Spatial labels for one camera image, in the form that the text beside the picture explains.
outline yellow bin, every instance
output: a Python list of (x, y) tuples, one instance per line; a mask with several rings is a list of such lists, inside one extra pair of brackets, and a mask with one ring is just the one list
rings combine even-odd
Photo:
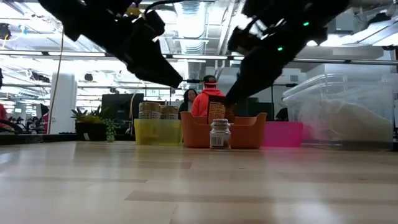
[(179, 146), (182, 143), (180, 120), (134, 119), (137, 145)]

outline light wood surface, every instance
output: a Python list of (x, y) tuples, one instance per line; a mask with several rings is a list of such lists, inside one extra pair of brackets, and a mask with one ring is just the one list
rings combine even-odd
[(0, 223), (398, 223), (398, 154), (3, 146)]

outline potted plant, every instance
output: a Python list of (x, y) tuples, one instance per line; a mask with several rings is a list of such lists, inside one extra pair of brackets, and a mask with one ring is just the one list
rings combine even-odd
[(109, 108), (101, 110), (101, 105), (97, 110), (87, 113), (87, 110), (81, 112), (79, 108), (72, 110), (75, 119), (76, 133), (82, 136), (86, 141), (114, 141), (116, 134), (113, 120)]

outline pink bin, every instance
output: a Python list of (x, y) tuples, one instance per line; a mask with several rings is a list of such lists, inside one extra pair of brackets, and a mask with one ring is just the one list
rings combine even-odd
[(300, 147), (303, 141), (303, 123), (267, 121), (262, 147)]

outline black planter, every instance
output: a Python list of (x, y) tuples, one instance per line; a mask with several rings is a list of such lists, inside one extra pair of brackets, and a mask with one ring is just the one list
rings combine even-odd
[(86, 141), (105, 141), (106, 140), (106, 125), (92, 124), (92, 123), (78, 123), (76, 122), (76, 133), (81, 140)]

